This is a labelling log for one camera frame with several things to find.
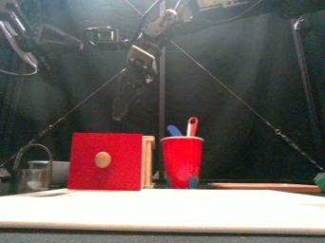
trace white table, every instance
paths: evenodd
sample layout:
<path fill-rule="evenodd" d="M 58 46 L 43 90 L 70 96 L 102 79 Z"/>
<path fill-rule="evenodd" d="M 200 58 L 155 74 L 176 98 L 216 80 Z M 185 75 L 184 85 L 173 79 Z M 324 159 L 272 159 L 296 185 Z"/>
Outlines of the white table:
<path fill-rule="evenodd" d="M 325 197 L 266 190 L 78 191 L 2 196 L 0 228 L 325 234 Z"/>

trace black backdrop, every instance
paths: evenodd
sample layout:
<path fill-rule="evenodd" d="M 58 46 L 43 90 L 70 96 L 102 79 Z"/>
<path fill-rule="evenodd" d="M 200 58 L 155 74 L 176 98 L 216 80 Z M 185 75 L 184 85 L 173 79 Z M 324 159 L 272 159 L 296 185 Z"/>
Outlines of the black backdrop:
<path fill-rule="evenodd" d="M 177 1 L 167 1 L 173 6 Z M 83 40 L 90 27 L 135 34 L 142 12 L 154 0 L 39 1 L 38 21 Z M 158 18 L 155 9 L 149 19 Z M 320 131 L 324 114 L 324 11 L 307 14 L 303 31 Z M 2 74 L 0 158 L 6 161 L 126 66 L 127 51 L 86 46 L 52 62 L 52 72 L 30 78 Z M 202 65 L 212 75 L 200 67 Z M 2 67 L 24 68 L 10 47 L 2 47 Z M 276 12 L 238 18 L 173 38 L 166 45 L 166 124 L 186 133 L 188 119 L 200 119 L 205 139 L 202 178 L 256 181 L 312 181 L 319 170 L 274 134 L 262 119 L 225 89 L 226 85 L 261 116 L 325 165 L 317 153 L 289 19 Z M 142 133 L 159 143 L 159 82 L 153 82 L 126 121 L 113 120 L 115 82 L 66 116 L 43 136 L 55 160 L 70 160 L 74 132 Z M 36 149 L 24 160 L 46 159 Z M 159 152 L 155 152 L 155 170 Z"/>

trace red cup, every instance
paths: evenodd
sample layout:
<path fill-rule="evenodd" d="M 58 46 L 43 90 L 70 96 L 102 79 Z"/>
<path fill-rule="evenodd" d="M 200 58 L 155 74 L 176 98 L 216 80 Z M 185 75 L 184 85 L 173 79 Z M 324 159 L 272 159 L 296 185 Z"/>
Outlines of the red cup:
<path fill-rule="evenodd" d="M 162 139 L 162 157 L 170 188 L 197 188 L 202 147 L 204 140 L 198 137 L 167 137 Z"/>

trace wooden board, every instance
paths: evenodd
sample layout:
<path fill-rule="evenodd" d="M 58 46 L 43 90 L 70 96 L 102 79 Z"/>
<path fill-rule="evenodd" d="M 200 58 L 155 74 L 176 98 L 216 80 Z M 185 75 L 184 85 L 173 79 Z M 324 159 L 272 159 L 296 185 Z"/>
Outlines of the wooden board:
<path fill-rule="evenodd" d="M 316 185 L 288 183 L 209 183 L 214 189 L 226 190 L 274 190 L 291 193 L 320 194 L 321 189 Z"/>

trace metal pole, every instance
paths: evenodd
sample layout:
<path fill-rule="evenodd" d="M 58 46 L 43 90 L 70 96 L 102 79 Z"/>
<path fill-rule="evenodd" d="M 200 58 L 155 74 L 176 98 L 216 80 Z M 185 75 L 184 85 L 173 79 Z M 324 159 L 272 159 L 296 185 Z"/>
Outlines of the metal pole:
<path fill-rule="evenodd" d="M 316 115 L 316 108 L 315 108 L 315 100 L 313 100 L 313 88 L 311 83 L 311 76 L 309 76 L 309 70 L 307 65 L 307 59 L 305 59 L 305 51 L 303 46 L 303 40 L 301 40 L 301 26 L 304 23 L 304 16 L 296 19 L 291 19 L 292 24 L 292 34 L 293 34 L 293 41 L 296 46 L 296 53 L 297 53 L 297 59 L 299 59 L 299 65 L 300 65 L 300 72 L 301 72 L 301 79 L 303 79 L 303 85 L 305 90 L 305 97 L 308 102 L 308 109 L 309 109 L 309 117 L 311 117 L 311 124 L 312 124 L 312 132 L 313 132 L 313 141 L 315 141 L 315 148 L 317 153 L 317 160 L 324 161 L 324 148 L 321 143 L 321 133 L 320 133 L 320 127 L 319 127 L 319 118 Z"/>
<path fill-rule="evenodd" d="M 161 15 L 163 14 L 166 9 L 166 1 L 161 3 Z M 158 140 L 158 148 L 159 148 L 159 180 L 165 179 L 165 169 L 163 169 L 163 149 L 161 144 L 161 139 L 165 137 L 165 47 L 162 48 L 162 56 L 161 56 L 161 88 L 159 88 L 159 140 Z"/>

